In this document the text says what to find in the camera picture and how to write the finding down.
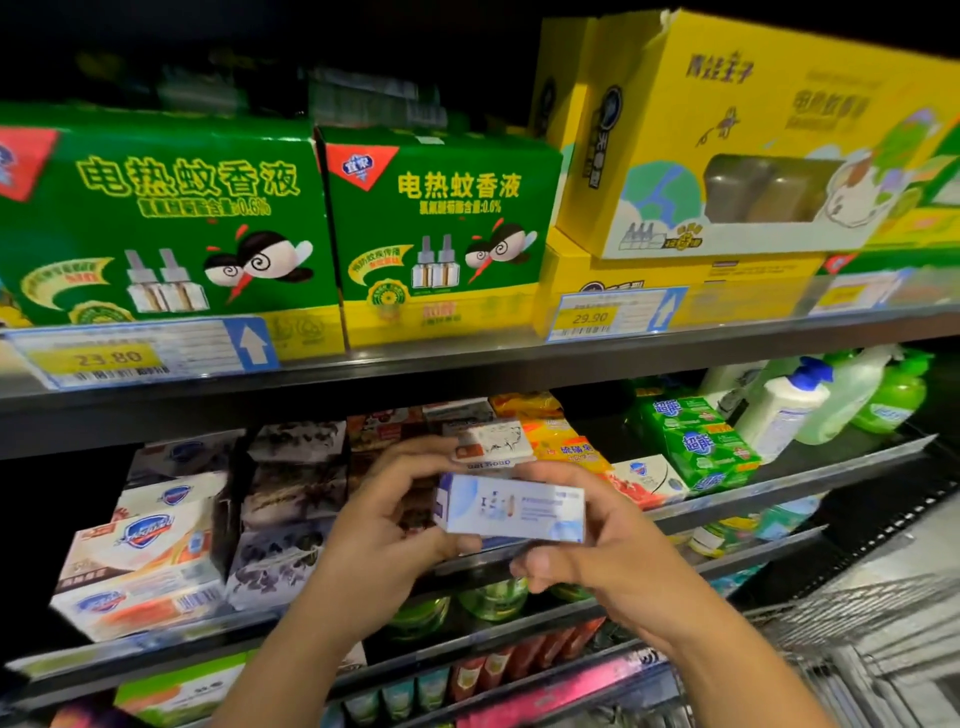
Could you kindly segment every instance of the logo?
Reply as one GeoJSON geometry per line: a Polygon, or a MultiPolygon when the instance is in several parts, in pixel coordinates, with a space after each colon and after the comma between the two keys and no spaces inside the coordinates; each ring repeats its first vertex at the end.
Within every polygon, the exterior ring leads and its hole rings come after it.
{"type": "Polygon", "coordinates": [[[98,615],[112,612],[124,599],[127,598],[123,592],[100,592],[97,595],[88,596],[77,602],[77,609],[81,612],[96,612],[98,615]]]}
{"type": "Polygon", "coordinates": [[[370,155],[350,155],[341,167],[348,177],[356,177],[358,180],[365,182],[367,173],[373,169],[373,157],[370,155]]]}
{"type": "Polygon", "coordinates": [[[607,159],[607,143],[610,132],[620,118],[623,110],[623,91],[618,85],[612,85],[600,102],[600,109],[593,113],[593,129],[590,130],[590,147],[587,150],[587,162],[584,177],[589,178],[589,186],[597,189],[603,176],[603,165],[607,159]]]}
{"type": "Polygon", "coordinates": [[[690,223],[681,225],[677,228],[677,237],[668,237],[663,243],[663,248],[675,248],[678,251],[685,251],[687,248],[699,248],[704,244],[702,237],[697,237],[703,229],[702,225],[690,223]]]}
{"type": "Polygon", "coordinates": [[[121,544],[129,544],[133,548],[146,548],[156,539],[169,531],[174,524],[174,517],[166,513],[155,516],[144,516],[128,525],[120,539],[121,544]]]}
{"type": "Polygon", "coordinates": [[[177,505],[181,500],[187,497],[187,494],[192,491],[193,488],[189,485],[175,485],[173,488],[168,488],[163,491],[163,495],[160,496],[162,500],[167,505],[177,505]]]}

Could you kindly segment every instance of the bottle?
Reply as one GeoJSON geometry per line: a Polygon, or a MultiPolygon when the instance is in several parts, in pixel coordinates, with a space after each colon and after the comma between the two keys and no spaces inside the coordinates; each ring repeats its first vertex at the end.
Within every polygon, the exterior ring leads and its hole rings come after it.
{"type": "Polygon", "coordinates": [[[190,280],[186,268],[177,264],[174,252],[170,248],[161,248],[163,268],[160,275],[165,282],[160,284],[160,292],[167,308],[171,311],[206,311],[210,303],[206,299],[204,287],[190,280]]]}
{"type": "Polygon", "coordinates": [[[460,285],[460,263],[456,261],[456,251],[453,250],[453,235],[444,235],[444,246],[440,250],[437,267],[440,269],[439,280],[433,280],[434,288],[454,288],[460,285]]]}
{"type": "Polygon", "coordinates": [[[827,356],[833,366],[829,399],[806,419],[797,440],[804,445],[822,445],[840,434],[874,395],[883,380],[883,368],[896,352],[897,345],[888,344],[853,356],[849,350],[827,356]]]}
{"type": "Polygon", "coordinates": [[[867,432],[893,432],[924,403],[926,382],[921,376],[930,368],[932,353],[904,349],[903,360],[887,367],[883,380],[851,422],[867,432]]]}
{"type": "Polygon", "coordinates": [[[707,400],[707,404],[726,420],[743,400],[747,387],[766,365],[767,361],[764,359],[711,367],[707,369],[697,394],[707,400]]]}
{"type": "Polygon", "coordinates": [[[417,265],[410,271],[410,284],[414,288],[429,288],[433,274],[433,251],[430,250],[430,236],[423,236],[423,250],[417,253],[417,265]]]}
{"type": "Polygon", "coordinates": [[[139,313],[160,313],[170,310],[163,299],[156,273],[143,264],[140,253],[137,251],[125,251],[125,253],[127,262],[130,263],[130,270],[127,271],[130,285],[127,286],[127,293],[130,294],[136,310],[139,313]]]}
{"type": "Polygon", "coordinates": [[[736,423],[740,437],[764,464],[777,459],[810,413],[830,396],[823,383],[833,379],[829,364],[812,356],[803,356],[800,361],[792,375],[778,376],[764,384],[763,392],[747,405],[736,423]]]}

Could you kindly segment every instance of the right hand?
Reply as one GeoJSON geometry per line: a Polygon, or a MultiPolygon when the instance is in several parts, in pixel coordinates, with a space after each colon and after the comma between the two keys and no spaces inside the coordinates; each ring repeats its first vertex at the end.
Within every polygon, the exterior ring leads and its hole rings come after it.
{"type": "Polygon", "coordinates": [[[627,497],[571,463],[516,466],[523,480],[583,488],[588,544],[536,546],[510,565],[538,594],[566,582],[591,590],[611,618],[667,656],[736,612],[627,497]]]}

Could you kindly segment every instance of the red triangle logo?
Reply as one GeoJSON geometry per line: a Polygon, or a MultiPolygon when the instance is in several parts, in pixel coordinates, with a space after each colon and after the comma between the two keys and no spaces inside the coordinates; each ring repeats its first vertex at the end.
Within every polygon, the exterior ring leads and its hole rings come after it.
{"type": "Polygon", "coordinates": [[[56,129],[0,127],[0,195],[25,203],[60,135],[56,129]]]}
{"type": "Polygon", "coordinates": [[[337,177],[370,192],[399,151],[399,147],[327,144],[326,166],[337,177]]]}
{"type": "Polygon", "coordinates": [[[847,253],[845,255],[831,255],[824,262],[824,268],[827,269],[827,272],[835,276],[840,273],[840,270],[844,268],[848,263],[850,263],[854,258],[856,258],[856,253],[847,253]]]}

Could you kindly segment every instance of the plastic bottle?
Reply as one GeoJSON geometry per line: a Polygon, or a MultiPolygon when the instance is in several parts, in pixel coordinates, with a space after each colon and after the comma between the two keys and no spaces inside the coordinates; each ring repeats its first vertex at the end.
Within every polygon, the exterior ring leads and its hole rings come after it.
{"type": "Polygon", "coordinates": [[[827,401],[830,390],[823,383],[833,378],[829,364],[812,356],[801,357],[792,375],[778,376],[763,385],[763,392],[747,405],[736,423],[740,437],[771,463],[790,444],[804,421],[827,401]]]}
{"type": "Polygon", "coordinates": [[[888,344],[864,349],[854,357],[849,350],[827,357],[833,366],[829,399],[806,419],[797,440],[804,445],[822,445],[840,434],[874,395],[883,380],[883,368],[897,350],[896,344],[888,344]]]}
{"type": "Polygon", "coordinates": [[[926,382],[921,376],[930,367],[933,354],[904,349],[903,361],[887,367],[883,380],[851,422],[867,432],[893,432],[924,403],[926,382]]]}

